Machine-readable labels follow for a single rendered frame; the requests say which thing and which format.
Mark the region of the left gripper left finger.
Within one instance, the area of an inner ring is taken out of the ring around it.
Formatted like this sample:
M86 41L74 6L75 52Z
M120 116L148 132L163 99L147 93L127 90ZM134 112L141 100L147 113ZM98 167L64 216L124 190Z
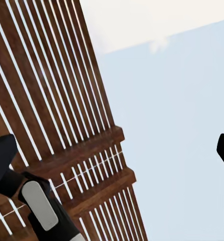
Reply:
M17 143L13 134L0 137L0 182L11 166L11 162L17 152Z

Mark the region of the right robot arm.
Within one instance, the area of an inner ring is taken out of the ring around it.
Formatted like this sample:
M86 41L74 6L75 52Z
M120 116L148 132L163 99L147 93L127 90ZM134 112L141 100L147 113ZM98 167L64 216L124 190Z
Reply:
M28 205L28 220L39 241L85 241L66 210L55 197L50 197L50 182L47 178L28 171L19 173L9 167L0 182L0 193L11 198L15 195L24 178L27 181L17 199Z

